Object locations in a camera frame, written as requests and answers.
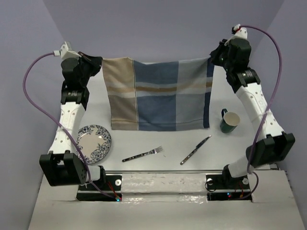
wall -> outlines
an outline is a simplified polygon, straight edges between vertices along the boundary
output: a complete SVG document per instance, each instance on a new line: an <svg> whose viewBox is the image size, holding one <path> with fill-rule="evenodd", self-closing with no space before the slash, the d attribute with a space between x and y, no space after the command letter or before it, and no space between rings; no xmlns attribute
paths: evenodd
<svg viewBox="0 0 307 230"><path fill-rule="evenodd" d="M41 0L2 1L0 7L0 229L25 230L33 212L55 126L23 95L23 75L39 55L63 38ZM59 113L60 58L47 57L28 79L30 96L53 115Z"/></svg>
<svg viewBox="0 0 307 230"><path fill-rule="evenodd" d="M206 57L238 23L266 29L283 0L44 2L75 49L105 58L154 62ZM250 38L256 48L262 35L250 32Z"/></svg>
<svg viewBox="0 0 307 230"><path fill-rule="evenodd" d="M272 111L285 131L292 132L296 138L296 143L281 167L288 171L297 205L307 227L306 12L306 0L286 0L268 32L277 40L283 55L282 79ZM277 54L268 38L264 37L260 42L251 66L259 74L268 100L278 72Z"/></svg>

floral plate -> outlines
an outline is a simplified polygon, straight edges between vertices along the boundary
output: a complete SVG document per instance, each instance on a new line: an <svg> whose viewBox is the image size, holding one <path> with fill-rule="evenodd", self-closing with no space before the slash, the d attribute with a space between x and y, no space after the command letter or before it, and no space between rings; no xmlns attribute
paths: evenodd
<svg viewBox="0 0 307 230"><path fill-rule="evenodd" d="M88 164L102 160L109 153L111 143L110 133L102 126L90 125L79 129L77 144Z"/></svg>

mug handle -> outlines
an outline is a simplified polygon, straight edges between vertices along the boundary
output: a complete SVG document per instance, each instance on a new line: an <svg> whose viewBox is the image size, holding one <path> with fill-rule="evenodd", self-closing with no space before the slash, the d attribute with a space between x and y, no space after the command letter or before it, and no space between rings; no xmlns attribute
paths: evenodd
<svg viewBox="0 0 307 230"><path fill-rule="evenodd" d="M224 117L225 113L227 113L227 109L222 109L222 118Z"/></svg>

cloth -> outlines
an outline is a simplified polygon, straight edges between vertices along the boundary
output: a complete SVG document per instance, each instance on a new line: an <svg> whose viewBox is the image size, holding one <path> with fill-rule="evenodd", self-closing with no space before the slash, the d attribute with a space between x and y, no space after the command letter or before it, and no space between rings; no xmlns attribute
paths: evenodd
<svg viewBox="0 0 307 230"><path fill-rule="evenodd" d="M208 58L154 64L103 59L102 70L112 129L209 128L214 65Z"/></svg>

mug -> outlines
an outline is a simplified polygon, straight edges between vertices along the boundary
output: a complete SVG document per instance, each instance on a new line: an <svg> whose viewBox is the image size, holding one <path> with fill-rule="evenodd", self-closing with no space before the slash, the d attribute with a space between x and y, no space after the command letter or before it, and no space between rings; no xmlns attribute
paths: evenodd
<svg viewBox="0 0 307 230"><path fill-rule="evenodd" d="M227 109L222 109L222 120L220 122L220 130L223 133L232 132L240 123L238 114L228 112Z"/></svg>

